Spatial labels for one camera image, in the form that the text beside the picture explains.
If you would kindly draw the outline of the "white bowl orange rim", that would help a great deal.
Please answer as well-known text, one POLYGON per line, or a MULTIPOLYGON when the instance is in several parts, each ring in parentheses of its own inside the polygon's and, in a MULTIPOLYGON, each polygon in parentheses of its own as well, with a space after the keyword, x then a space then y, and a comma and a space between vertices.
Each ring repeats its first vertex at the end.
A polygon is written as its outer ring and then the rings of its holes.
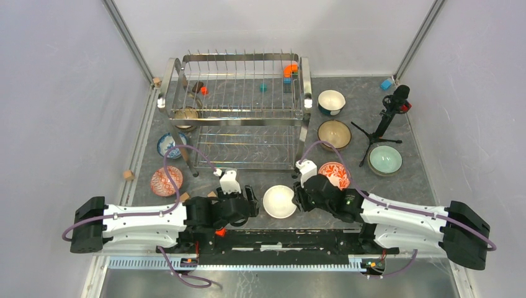
POLYGON ((344 166, 338 162, 327 162, 319 170, 319 174, 327 177, 333 186, 346 189, 350 186, 350 180, 344 166))

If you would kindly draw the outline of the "red patterned bowl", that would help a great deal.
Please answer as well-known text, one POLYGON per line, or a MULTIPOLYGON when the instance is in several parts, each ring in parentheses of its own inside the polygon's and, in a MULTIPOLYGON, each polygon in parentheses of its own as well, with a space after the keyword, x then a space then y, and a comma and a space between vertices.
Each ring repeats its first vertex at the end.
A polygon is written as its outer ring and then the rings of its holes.
MULTIPOLYGON (((176 183, 178 189, 181 188, 184 177, 179 168, 174 166, 167 167, 172 180, 176 183)), ((176 194, 175 187, 168 178, 164 168, 160 168, 154 172, 150 181, 150 188, 152 192, 161 197, 170 197, 176 194)))

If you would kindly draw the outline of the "pink speckled bowl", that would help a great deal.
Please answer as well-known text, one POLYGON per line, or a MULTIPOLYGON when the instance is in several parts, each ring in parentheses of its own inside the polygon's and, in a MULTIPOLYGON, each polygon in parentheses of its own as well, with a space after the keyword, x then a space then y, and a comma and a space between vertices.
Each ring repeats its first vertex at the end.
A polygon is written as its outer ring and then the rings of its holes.
POLYGON ((318 140, 330 143, 337 150, 343 150, 351 143, 352 132, 339 120, 327 120, 318 127, 318 140))

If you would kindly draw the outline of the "pale green bowl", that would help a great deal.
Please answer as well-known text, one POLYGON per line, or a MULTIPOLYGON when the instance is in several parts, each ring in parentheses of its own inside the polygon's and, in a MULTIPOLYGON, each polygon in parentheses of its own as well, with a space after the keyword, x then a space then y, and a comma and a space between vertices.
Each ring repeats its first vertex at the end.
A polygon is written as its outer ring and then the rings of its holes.
POLYGON ((369 168, 379 176, 392 176, 403 165, 400 152, 390 146, 380 145, 373 148, 366 157, 369 168))

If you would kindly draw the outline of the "blue floral bowl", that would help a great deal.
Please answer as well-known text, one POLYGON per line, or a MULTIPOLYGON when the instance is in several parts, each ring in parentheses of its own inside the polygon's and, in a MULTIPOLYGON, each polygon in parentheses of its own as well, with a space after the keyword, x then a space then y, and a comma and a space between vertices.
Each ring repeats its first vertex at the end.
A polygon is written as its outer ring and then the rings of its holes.
MULTIPOLYGON (((159 138, 157 144, 156 144, 156 149, 157 149, 157 152, 160 156, 164 157, 166 152, 173 148, 174 146, 176 145, 175 143, 175 140, 173 139, 173 137, 171 136, 170 133, 165 133, 162 137, 159 138)), ((170 152, 170 154, 168 154, 168 158, 169 159, 178 159, 182 156, 182 153, 181 151, 177 148, 173 151, 170 152)))

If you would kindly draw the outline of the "black patterned bowl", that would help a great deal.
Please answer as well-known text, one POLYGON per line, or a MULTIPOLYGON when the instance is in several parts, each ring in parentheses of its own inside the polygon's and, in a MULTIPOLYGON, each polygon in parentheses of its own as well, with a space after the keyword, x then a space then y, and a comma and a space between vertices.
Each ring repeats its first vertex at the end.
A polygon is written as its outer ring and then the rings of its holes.
MULTIPOLYGON (((200 112, 193 107, 185 107, 183 109, 178 109, 174 112, 175 119, 185 119, 192 120, 198 119, 200 117, 200 112)), ((192 125, 176 125, 176 127, 183 132, 191 132, 196 129, 196 126, 192 125)))

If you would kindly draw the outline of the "teal and white bowl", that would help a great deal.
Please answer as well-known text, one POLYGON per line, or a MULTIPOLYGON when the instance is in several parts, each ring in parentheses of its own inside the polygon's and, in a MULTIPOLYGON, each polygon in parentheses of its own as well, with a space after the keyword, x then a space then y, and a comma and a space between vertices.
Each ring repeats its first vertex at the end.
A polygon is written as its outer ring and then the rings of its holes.
POLYGON ((344 95, 336 90, 325 90, 318 96, 318 110, 324 115, 338 115, 345 104, 344 95))

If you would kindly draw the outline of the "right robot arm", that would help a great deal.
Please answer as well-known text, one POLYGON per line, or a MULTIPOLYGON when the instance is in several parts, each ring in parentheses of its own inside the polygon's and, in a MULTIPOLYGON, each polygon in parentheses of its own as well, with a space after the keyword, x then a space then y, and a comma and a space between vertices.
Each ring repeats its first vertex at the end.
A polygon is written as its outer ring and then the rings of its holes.
POLYGON ((457 265, 482 271, 491 249, 490 226, 460 201, 448 206, 415 205, 355 188, 339 189, 317 174, 293 183, 294 204, 303 212, 321 209, 346 223, 360 223, 362 251, 380 248, 445 253, 457 265))

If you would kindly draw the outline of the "red cube on base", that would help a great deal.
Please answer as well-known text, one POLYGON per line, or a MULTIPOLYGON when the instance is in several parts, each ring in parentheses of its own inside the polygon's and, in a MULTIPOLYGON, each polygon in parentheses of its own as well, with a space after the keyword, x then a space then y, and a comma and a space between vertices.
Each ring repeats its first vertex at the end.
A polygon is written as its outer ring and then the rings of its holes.
POLYGON ((222 228, 220 230, 216 230, 215 231, 215 234, 219 237, 224 237, 226 235, 226 229, 225 228, 222 228))

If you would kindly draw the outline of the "tan wooden block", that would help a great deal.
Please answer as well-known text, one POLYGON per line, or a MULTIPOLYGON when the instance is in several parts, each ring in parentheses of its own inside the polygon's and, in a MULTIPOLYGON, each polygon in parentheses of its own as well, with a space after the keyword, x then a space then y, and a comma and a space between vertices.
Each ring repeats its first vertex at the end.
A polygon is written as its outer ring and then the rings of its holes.
POLYGON ((190 198, 190 195, 187 192, 185 192, 179 196, 179 202, 183 203, 189 198, 190 198))

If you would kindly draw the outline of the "light wooden cube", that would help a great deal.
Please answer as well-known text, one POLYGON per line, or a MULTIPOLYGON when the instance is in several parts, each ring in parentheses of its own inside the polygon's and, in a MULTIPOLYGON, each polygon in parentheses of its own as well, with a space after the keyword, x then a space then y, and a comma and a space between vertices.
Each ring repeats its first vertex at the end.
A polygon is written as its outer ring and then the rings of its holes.
POLYGON ((125 181, 133 181, 135 179, 135 174, 132 170, 127 169, 122 173, 123 179, 125 181))

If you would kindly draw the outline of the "black microphone on tripod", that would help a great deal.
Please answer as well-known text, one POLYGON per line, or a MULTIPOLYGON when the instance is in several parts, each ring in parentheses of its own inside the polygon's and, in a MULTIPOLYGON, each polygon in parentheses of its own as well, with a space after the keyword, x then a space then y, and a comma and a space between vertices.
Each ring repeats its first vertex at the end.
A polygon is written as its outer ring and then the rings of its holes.
POLYGON ((402 84, 395 89, 393 94, 387 95, 382 99, 384 109, 380 112, 381 121, 373 133, 368 133, 356 123, 351 122, 354 127, 359 129, 368 138, 368 147, 359 164, 359 167, 362 167, 365 163, 366 157, 368 156, 369 151, 374 143, 391 142, 400 144, 403 142, 402 140, 385 139, 383 136, 393 121, 395 115, 406 114, 411 109, 412 105, 408 101, 410 90, 411 89, 409 86, 402 84))

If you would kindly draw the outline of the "orange toy piece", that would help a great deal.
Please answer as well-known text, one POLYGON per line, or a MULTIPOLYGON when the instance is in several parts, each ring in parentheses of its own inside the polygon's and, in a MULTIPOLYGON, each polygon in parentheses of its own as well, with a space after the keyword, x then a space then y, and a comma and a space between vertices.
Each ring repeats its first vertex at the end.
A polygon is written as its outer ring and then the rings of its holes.
POLYGON ((299 73, 299 67, 297 63, 287 65, 283 69, 283 83, 292 84, 293 80, 297 78, 299 73))

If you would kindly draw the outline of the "blue block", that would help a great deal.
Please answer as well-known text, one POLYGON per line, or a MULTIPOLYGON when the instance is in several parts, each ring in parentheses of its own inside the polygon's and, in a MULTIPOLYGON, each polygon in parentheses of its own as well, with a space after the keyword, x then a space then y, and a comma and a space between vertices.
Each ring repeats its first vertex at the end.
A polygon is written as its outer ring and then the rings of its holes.
POLYGON ((387 78, 381 83, 380 87, 382 88, 382 90, 388 90, 390 87, 392 87, 393 84, 394 81, 391 78, 387 78))

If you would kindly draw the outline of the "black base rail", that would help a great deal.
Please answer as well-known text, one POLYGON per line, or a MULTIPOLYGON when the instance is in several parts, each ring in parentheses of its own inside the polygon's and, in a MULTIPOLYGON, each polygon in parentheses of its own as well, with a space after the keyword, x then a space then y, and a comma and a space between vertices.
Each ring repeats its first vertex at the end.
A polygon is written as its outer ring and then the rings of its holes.
POLYGON ((350 255, 397 254, 382 248, 356 229, 229 229, 215 232, 185 231, 166 253, 195 254, 202 265, 336 265, 350 255))

